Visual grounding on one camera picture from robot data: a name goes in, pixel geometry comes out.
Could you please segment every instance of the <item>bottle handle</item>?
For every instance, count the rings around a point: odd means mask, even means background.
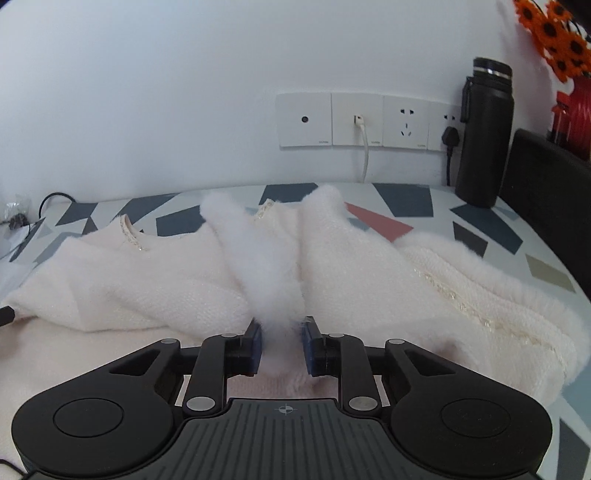
[[[472,77],[466,78],[466,83],[462,89],[462,111],[460,113],[460,122],[468,122],[470,117],[470,88],[472,87]]]

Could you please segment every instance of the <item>crosshair symbol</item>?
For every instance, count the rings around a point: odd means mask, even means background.
[[[277,410],[279,410],[280,413],[283,413],[283,415],[289,415],[291,412],[296,411],[296,408],[290,407],[286,404],[282,407],[279,407]]]

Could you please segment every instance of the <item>water bottle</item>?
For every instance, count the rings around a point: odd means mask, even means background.
[[[515,106],[512,74],[504,63],[476,58],[462,91],[466,130],[456,195],[476,207],[492,207],[501,189]]]

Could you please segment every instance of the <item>white cable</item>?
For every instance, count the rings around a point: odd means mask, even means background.
[[[365,131],[365,120],[361,115],[355,115],[354,123],[361,129],[361,136],[363,136],[363,146],[365,147],[365,162],[363,163],[363,175],[361,176],[361,183],[365,183],[365,176],[368,173],[369,165],[369,143],[368,135]]]

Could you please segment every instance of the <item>patterned tablecloth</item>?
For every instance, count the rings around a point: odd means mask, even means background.
[[[228,191],[248,212],[267,199],[299,202],[319,184],[246,186]],[[478,209],[448,187],[406,184],[334,184],[350,222],[393,241],[412,229],[435,232],[466,244],[490,264],[560,299],[591,323],[591,303],[562,262],[501,199],[493,209]],[[11,261],[41,264],[68,236],[103,228],[126,213],[144,233],[171,236],[194,232],[204,220],[199,204],[209,190],[100,203],[56,203],[31,231]],[[554,437],[539,474],[546,480],[591,478],[591,368],[548,409]]]

